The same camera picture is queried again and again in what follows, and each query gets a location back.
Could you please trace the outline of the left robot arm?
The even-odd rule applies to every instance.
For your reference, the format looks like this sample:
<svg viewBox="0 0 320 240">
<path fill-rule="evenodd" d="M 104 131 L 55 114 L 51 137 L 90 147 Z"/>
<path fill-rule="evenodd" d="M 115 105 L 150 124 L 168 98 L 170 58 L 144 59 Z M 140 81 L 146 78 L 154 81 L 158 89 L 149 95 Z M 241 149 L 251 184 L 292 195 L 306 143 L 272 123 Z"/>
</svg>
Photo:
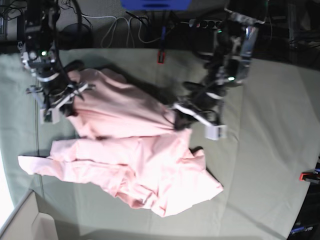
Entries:
<svg viewBox="0 0 320 240">
<path fill-rule="evenodd" d="M 205 137 L 217 141 L 226 137 L 223 123 L 225 97 L 231 88 L 243 84 L 251 66 L 253 50 L 266 14 L 257 10 L 228 4 L 225 19 L 213 36 L 211 55 L 200 54 L 207 75 L 199 83 L 185 81 L 182 86 L 188 94 L 180 96 L 170 106 L 175 113 L 174 129 L 182 131 L 195 122 L 205 126 Z"/>
</svg>

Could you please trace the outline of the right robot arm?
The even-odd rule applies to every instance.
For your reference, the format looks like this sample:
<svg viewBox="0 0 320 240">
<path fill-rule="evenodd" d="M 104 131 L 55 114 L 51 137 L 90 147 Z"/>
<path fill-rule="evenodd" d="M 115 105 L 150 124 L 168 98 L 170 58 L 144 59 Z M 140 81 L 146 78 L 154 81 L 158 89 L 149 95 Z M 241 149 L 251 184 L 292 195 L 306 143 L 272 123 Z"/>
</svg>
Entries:
<svg viewBox="0 0 320 240">
<path fill-rule="evenodd" d="M 61 115 L 74 115 L 75 97 L 82 98 L 84 91 L 95 88 L 84 80 L 71 80 L 70 72 L 83 69 L 81 60 L 74 60 L 66 66 L 62 64 L 59 42 L 67 36 L 57 29 L 60 12 L 57 0 L 27 1 L 21 62 L 39 82 L 29 86 L 26 93 L 38 102 L 42 124 L 56 124 Z"/>
</svg>

